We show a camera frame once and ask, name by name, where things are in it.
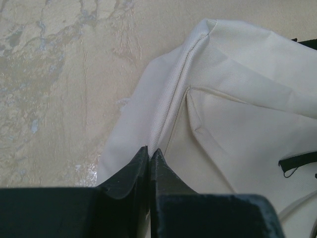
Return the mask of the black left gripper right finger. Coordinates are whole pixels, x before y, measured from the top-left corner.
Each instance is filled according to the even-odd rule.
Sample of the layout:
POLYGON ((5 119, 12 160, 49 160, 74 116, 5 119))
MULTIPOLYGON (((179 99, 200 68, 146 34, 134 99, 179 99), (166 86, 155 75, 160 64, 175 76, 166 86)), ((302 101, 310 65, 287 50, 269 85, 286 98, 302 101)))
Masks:
POLYGON ((166 163, 151 158, 150 211, 153 238, 280 238, 270 202, 255 194, 200 194, 166 163))

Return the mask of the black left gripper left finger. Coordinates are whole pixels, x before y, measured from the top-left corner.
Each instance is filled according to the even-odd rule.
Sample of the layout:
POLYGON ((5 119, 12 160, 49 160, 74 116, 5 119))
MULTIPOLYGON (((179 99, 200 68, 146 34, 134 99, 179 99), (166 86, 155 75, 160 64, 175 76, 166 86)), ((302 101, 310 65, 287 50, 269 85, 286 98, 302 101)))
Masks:
POLYGON ((143 238, 148 227, 148 149, 96 187, 3 188, 3 238, 143 238))

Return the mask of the beige canvas backpack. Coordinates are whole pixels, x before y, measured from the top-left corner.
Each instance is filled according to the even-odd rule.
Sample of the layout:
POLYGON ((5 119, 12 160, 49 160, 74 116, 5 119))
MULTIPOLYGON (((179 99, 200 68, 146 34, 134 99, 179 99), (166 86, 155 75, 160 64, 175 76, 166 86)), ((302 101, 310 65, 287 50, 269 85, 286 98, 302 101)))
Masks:
POLYGON ((97 183, 142 147, 201 193, 254 193, 274 206, 288 238, 317 235, 317 52, 272 31, 202 20, 149 63, 99 159, 97 183))

